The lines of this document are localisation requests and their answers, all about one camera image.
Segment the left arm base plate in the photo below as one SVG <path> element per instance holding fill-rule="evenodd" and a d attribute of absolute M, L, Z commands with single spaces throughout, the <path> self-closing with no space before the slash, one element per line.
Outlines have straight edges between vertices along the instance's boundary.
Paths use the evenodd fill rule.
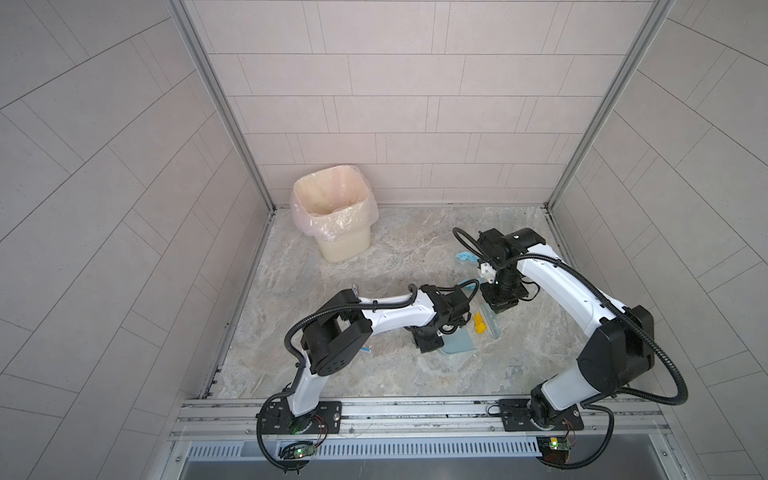
<path fill-rule="evenodd" d="M 258 425 L 267 435 L 338 434 L 342 414 L 340 401 L 320 401 L 311 412 L 295 416 L 286 399 L 270 402 L 258 416 Z"/>

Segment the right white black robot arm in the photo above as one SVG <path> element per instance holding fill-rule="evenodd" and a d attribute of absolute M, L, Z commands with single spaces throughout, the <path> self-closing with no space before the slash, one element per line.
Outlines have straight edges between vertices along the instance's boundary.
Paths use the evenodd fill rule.
<path fill-rule="evenodd" d="M 479 290 L 497 312 L 522 302 L 523 283 L 532 281 L 576 321 L 587 342 L 574 365 L 536 386 L 531 392 L 531 419 L 540 427 L 580 404 L 587 406 L 614 394 L 627 394 L 678 406 L 689 391 L 678 367 L 654 339 L 654 320 L 642 306 L 630 308 L 605 294 L 583 274 L 563 261 L 545 239 L 530 228 L 502 234 L 490 229 L 472 238 L 459 227 L 454 237 L 493 271 L 493 279 Z M 661 363 L 676 392 L 661 396 L 629 387 L 629 382 Z"/>

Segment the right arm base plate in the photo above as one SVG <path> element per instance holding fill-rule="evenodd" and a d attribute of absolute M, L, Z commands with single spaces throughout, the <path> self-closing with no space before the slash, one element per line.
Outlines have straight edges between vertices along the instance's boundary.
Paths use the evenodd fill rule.
<path fill-rule="evenodd" d="M 556 410 L 545 400 L 507 398 L 497 403 L 506 432 L 566 432 L 584 429 L 578 405 Z"/>

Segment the beige trash bin with bag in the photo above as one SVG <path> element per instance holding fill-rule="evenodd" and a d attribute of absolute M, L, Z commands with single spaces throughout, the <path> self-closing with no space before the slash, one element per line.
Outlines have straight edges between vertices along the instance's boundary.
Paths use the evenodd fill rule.
<path fill-rule="evenodd" d="M 290 196 L 295 226 L 322 257 L 339 263 L 370 247 L 379 209 L 369 182 L 352 165 L 326 168 L 297 180 Z"/>

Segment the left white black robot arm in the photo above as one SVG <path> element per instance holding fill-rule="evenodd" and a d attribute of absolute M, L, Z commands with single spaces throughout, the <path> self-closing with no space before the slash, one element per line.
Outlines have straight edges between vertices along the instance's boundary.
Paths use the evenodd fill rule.
<path fill-rule="evenodd" d="M 362 298 L 346 289 L 294 324 L 284 337 L 284 347 L 296 358 L 296 375 L 286 388 L 267 398 L 257 415 L 256 439 L 264 458 L 285 473 L 300 472 L 308 464 L 298 454 L 289 459 L 270 453 L 263 434 L 272 407 L 292 420 L 311 422 L 327 378 L 349 366 L 372 336 L 406 330 L 420 352 L 441 349 L 444 337 L 471 319 L 470 303 L 479 289 L 476 279 L 451 287 L 411 284 L 407 294 L 384 299 Z"/>

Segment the grey-green plastic dustpan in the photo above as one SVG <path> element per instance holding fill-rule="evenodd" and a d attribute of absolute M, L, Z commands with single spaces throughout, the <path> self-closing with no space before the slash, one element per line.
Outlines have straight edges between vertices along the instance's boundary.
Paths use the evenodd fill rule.
<path fill-rule="evenodd" d="M 472 338 L 466 328 L 458 328 L 450 335 L 441 336 L 443 346 L 440 352 L 445 355 L 456 355 L 476 350 Z"/>

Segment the grey-green hand brush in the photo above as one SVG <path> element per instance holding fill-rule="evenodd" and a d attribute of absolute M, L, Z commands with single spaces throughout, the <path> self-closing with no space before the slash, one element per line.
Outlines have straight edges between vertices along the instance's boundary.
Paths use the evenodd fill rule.
<path fill-rule="evenodd" d="M 498 340 L 501 336 L 501 329 L 498 325 L 497 314 L 488 304 L 483 303 L 480 306 L 480 316 L 482 317 L 486 330 L 490 333 L 491 337 L 494 340 Z"/>

